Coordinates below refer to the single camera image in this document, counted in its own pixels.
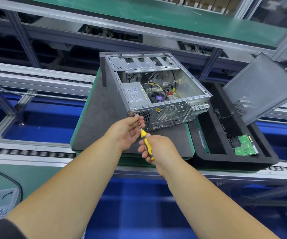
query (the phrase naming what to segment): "yellow and black handle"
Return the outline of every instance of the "yellow and black handle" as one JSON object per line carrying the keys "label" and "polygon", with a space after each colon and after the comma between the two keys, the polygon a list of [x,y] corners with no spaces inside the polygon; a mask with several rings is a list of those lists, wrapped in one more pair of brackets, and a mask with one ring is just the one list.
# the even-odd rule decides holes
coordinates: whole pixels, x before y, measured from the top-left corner
{"label": "yellow and black handle", "polygon": [[141,138],[143,139],[144,144],[147,148],[148,155],[151,158],[151,160],[155,160],[153,155],[152,155],[152,147],[151,147],[150,143],[148,142],[146,135],[147,135],[147,133],[144,130],[141,130]]}

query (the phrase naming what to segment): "human arm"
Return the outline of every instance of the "human arm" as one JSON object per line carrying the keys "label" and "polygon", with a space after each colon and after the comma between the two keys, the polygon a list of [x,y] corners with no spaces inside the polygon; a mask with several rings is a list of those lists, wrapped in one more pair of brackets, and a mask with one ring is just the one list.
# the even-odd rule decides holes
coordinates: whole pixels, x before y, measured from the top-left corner
{"label": "human arm", "polygon": [[157,166],[190,226],[200,239],[278,238],[201,173],[186,163],[169,138],[150,136],[154,161],[148,157],[143,141],[139,152]]}
{"label": "human arm", "polygon": [[145,127],[138,115],[114,123],[6,218],[28,239],[80,238],[122,151],[140,135],[138,120]]}

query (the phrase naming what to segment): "white label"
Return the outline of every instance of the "white label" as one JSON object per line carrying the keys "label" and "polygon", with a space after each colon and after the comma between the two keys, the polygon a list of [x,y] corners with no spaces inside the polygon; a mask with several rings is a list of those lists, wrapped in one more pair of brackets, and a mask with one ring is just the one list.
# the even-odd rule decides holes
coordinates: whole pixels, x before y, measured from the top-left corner
{"label": "white label", "polygon": [[144,89],[141,89],[141,91],[142,91],[142,93],[143,93],[143,96],[144,96],[146,99],[149,100],[149,97],[148,97],[148,95],[146,94],[146,92],[144,91]]}
{"label": "white label", "polygon": [[253,148],[254,148],[254,151],[255,151],[256,153],[258,153],[258,150],[256,149],[256,146],[255,146],[255,145],[253,145]]}
{"label": "white label", "polygon": [[126,94],[128,95],[130,102],[143,101],[136,87],[126,88],[125,91],[126,91]]}

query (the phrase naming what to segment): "cooling fan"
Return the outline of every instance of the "cooling fan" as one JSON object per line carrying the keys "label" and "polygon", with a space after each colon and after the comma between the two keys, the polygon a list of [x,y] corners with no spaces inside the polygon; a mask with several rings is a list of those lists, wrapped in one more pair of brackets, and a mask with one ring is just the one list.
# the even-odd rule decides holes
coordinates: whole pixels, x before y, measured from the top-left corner
{"label": "cooling fan", "polygon": [[168,100],[168,97],[166,96],[165,92],[158,91],[150,93],[149,99],[151,100],[152,103],[158,103]]}

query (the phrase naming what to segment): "yellow screwdriver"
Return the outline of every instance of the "yellow screwdriver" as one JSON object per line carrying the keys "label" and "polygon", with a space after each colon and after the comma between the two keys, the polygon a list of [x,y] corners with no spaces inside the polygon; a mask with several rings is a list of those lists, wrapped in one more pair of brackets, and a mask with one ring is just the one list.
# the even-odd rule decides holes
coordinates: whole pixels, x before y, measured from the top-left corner
{"label": "yellow screwdriver", "polygon": [[153,155],[152,155],[152,147],[146,138],[147,133],[145,132],[145,130],[142,129],[139,121],[138,121],[138,124],[139,124],[139,127],[141,129],[141,138],[143,138],[144,144],[145,144],[147,151],[148,151],[148,155],[149,155],[151,160],[155,160]]}

